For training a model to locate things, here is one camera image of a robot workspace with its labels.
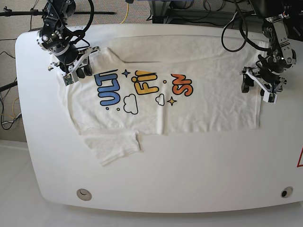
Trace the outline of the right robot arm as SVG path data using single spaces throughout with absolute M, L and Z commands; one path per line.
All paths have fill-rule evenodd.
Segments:
M 37 43 L 53 57 L 48 69 L 57 70 L 67 85 L 93 74 L 89 56 L 99 48 L 91 47 L 84 39 L 94 18 L 93 1 L 89 1 L 89 6 L 88 23 L 75 31 L 67 27 L 68 17 L 75 12 L 75 1 L 49 0 L 43 9 L 44 26 L 38 33 Z

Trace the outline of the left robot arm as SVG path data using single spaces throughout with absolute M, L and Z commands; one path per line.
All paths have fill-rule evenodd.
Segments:
M 255 67 L 244 67 L 241 91 L 248 93 L 250 87 L 257 83 L 261 87 L 260 95 L 263 101 L 275 103 L 278 92 L 283 91 L 287 80 L 281 74 L 296 64 L 296 53 L 288 40 L 288 29 L 283 18 L 285 8 L 283 2 L 274 0 L 250 0 L 253 11 L 243 15 L 239 22 L 239 30 L 246 41 L 255 49 L 265 52 L 265 57 L 259 55 Z M 269 47 L 261 48 L 248 39 L 243 31 L 242 23 L 246 17 L 255 15 L 263 20 L 262 33 L 269 39 Z

